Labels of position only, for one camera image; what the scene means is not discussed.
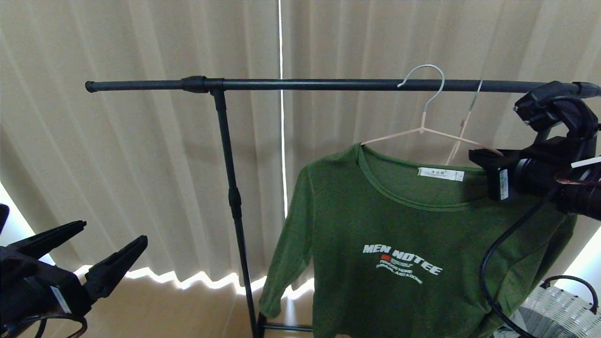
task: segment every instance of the black metal rack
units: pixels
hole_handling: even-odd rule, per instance
[[[236,173],[232,157],[230,129],[227,121],[227,107],[225,104],[226,90],[344,90],[344,91],[437,91],[440,80],[414,79],[407,80],[398,88],[402,79],[222,79],[206,78],[205,76],[191,76],[173,81],[111,81],[85,83],[85,88],[93,93],[95,91],[114,90],[184,90],[192,93],[210,93],[215,99],[215,108],[219,119],[219,130],[225,157],[225,169],[229,184],[228,199],[231,214],[236,228],[236,239],[240,251],[240,263],[244,287],[246,289],[246,302],[251,320],[253,338],[263,338],[265,329],[312,331],[310,326],[283,325],[267,322],[265,316],[255,315],[255,306],[252,300],[251,281],[246,261],[246,245],[244,228],[242,226],[242,199],[236,185]],[[479,80],[446,80],[444,91],[477,91]],[[522,81],[483,81],[480,91],[496,93],[527,93],[528,91],[545,84],[544,82]],[[565,84],[567,88],[581,97],[601,96],[598,85],[587,82],[574,82]]]

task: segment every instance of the black camera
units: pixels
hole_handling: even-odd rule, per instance
[[[486,149],[469,151],[470,160],[487,173],[489,197],[501,203],[521,194],[542,197],[560,183],[551,198],[560,211],[601,220],[601,162],[572,167],[595,157],[597,116],[578,93],[558,81],[531,90],[514,110],[538,132],[534,144],[522,150],[500,149],[504,156]],[[567,135],[546,140],[560,123],[567,126]]]

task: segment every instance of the basket handle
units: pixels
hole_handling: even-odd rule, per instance
[[[551,286],[551,281],[554,281],[557,279],[570,279],[570,280],[579,281],[580,283],[584,284],[584,286],[586,286],[588,288],[588,290],[591,292],[591,294],[593,295],[593,306],[591,307],[591,312],[594,315],[597,314],[597,309],[599,308],[599,299],[597,297],[597,292],[595,292],[595,289],[593,288],[592,285],[590,285],[587,281],[585,281],[582,278],[568,276],[568,275],[559,275],[559,276],[553,276],[553,277],[549,277],[549,278],[545,279],[543,281],[543,284],[541,284],[540,286],[545,289],[548,289],[549,286]]]

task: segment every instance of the curtain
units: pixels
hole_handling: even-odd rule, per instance
[[[53,251],[59,266],[94,264],[145,234],[149,247],[134,269],[175,271],[180,281],[199,271],[212,280],[242,275],[212,97],[90,94],[84,82],[279,78],[280,38],[284,78],[401,79],[433,63],[447,79],[601,83],[597,0],[2,2],[0,180],[36,232],[88,221]],[[282,136],[279,92],[226,92],[253,280],[267,271],[300,169],[417,127],[432,94],[286,91]],[[509,149],[530,144],[534,132],[511,110],[519,97],[480,93],[464,136]],[[473,98],[441,93],[426,125],[458,135]],[[599,99],[587,102],[601,111]],[[424,134],[373,147],[440,164],[453,145]],[[450,164],[470,165],[469,148]],[[599,226],[581,219],[559,272]]]
[[[94,264],[145,234],[134,269],[240,272],[212,96],[84,83],[277,78],[277,2],[2,2],[0,29],[2,183],[36,232],[88,221],[57,264]],[[279,93],[226,97],[257,279],[284,218]]]

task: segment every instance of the hanger hook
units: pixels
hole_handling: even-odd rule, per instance
[[[414,71],[420,69],[420,68],[424,68],[424,67],[431,67],[436,69],[440,74],[441,74],[441,86],[438,88],[438,91],[436,92],[436,94],[434,94],[434,96],[432,96],[428,102],[426,102],[426,105],[424,106],[424,112],[428,111],[428,105],[430,104],[430,101],[432,101],[436,96],[438,96],[438,94],[441,93],[442,89],[445,87],[445,73],[442,72],[442,69],[440,69],[438,66],[434,65],[434,64],[422,64],[419,65],[415,68],[413,68],[408,74],[407,76],[405,76],[405,79],[403,80],[403,82],[399,83],[397,85],[397,88],[400,88],[402,85],[405,84],[405,82],[407,82],[407,80],[409,79],[409,77],[411,76],[411,73],[413,73]]]

